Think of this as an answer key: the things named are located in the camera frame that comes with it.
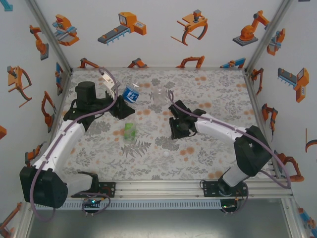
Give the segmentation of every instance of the purple cable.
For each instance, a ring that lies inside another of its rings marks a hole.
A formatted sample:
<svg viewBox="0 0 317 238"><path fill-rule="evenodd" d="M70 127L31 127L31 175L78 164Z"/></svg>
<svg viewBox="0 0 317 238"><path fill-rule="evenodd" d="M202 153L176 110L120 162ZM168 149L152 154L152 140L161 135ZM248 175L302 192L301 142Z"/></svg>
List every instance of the purple cable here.
<svg viewBox="0 0 317 238"><path fill-rule="evenodd" d="M247 192L246 199L244 199L244 203L242 204L242 206L238 210L236 210L234 212L230 212L232 215L233 214L237 214L238 212L240 212L245 207L245 205L246 205L246 203L247 203L247 201L249 199L249 188L248 188L248 186L247 186L247 184L245 182L243 182L243 184L246 187L246 192ZM224 208L221 208L221 210L225 213L225 215L227 215L229 213L226 210L224 210Z"/></svg>
<svg viewBox="0 0 317 238"><path fill-rule="evenodd" d="M113 82L114 82L114 87L115 87L115 95L114 95L114 99L113 99L113 102L106 108L102 109L102 110L99 110L97 112L94 112L94 113L88 113L86 115L83 115L79 118L77 118L76 120L74 120L72 123L70 123L64 130L64 132L67 132L75 123L77 123L77 121L83 119L83 118L87 118L87 117L90 117L90 116L94 116L94 115L97 115L97 114L102 114L102 113L105 113L106 111L108 111L114 104L115 102L117 101L117 98L118 98L118 85L117 85L117 82L115 81L114 79L114 76L110 73L109 70L107 70L106 68L104 67L101 67L101 68L98 68L98 71L101 75L103 75L104 73L101 71L104 70L105 72L107 72L107 74L112 78ZM58 143L60 142L60 140L63 138L63 135L61 134L57 140L55 141L54 145L51 147L50 151L48 152L48 154L45 156L45 159L49 159L50 158L50 155L52 154L52 152L54 151L54 149L56 148L56 146L58 145ZM41 172L41 170L43 169L44 165L45 165L46 161L43 161L40 165L40 167L38 168L38 170L36 171L35 175L34 175L34 178L32 180L32 183L31 183L31 189L30 189L30 204L31 204L31 208L33 210L33 213L34 215L36 216L36 218L38 218L40 221L42 222L50 222L54 215L55 215L55 208L53 209L53 213L52 213L52 216L50 218L43 218L36 210L35 208L35 204L34 204L34 187L35 187L35 183L36 183L36 180L38 179L39 177L39 174Z"/></svg>
<svg viewBox="0 0 317 238"><path fill-rule="evenodd" d="M110 197L109 197L108 195L106 195L106 194L102 194L102 193L92 193L92 192L79 192L78 194L81 194L81 195L91 195L91 196L103 196L103 197L105 197L105 198L107 198L107 199L109 200L108 204L107 204L103 209L100 209L98 212L92 213L93 216L94 216L94 215L97 215L97 214L99 214L99 213L101 213L101 212L103 212L105 209L107 209L107 208L110 206L111 200L110 200ZM87 203L83 202L83 204L82 204L82 206L81 206L81 210L82 210L84 213L86 213L86 211L85 211L85 205L86 205L86 204L87 204Z"/></svg>
<svg viewBox="0 0 317 238"><path fill-rule="evenodd" d="M177 106L176 103L174 103L174 94L171 90L168 91L168 98L169 100L172 102L172 104L180 111L182 111L183 113L186 113L192 117L196 117L196 118L200 118L200 119L203 119L203 120L207 120L207 121L210 121L211 119L210 118L206 118L206 117L202 117L202 116L198 116L198 115L195 115L193 113L190 113L184 109L182 109L181 107ZM275 183L277 183L278 185L280 185L282 188L285 188L285 189L290 189L291 188L291 179L289 177L289 173L286 169L286 167L283 165L282 161L278 158L278 156L270 149L268 148L263 142L261 142L260 140L258 140L257 138L245 133L244 131L241 131L241 130L238 130L236 128L234 128L233 126L229 126L221 121L218 121L218 120L215 120L215 119L212 119L211 123L216 123L216 124L219 124L219 125L222 125L228 129L231 129L237 133L240 133L250 139L252 139L253 141L257 142L259 145L261 145L267 152L269 152L278 162L278 164L282 167L282 169L285 171L285 175L286 175L286 179L287 179L287 185L285 186L284 184L282 184L281 182L279 182L276 178L274 178L273 176L269 175L267 172L265 171L262 171L260 170L261 173L267 175L270 177L270 179L272 179Z"/></svg>

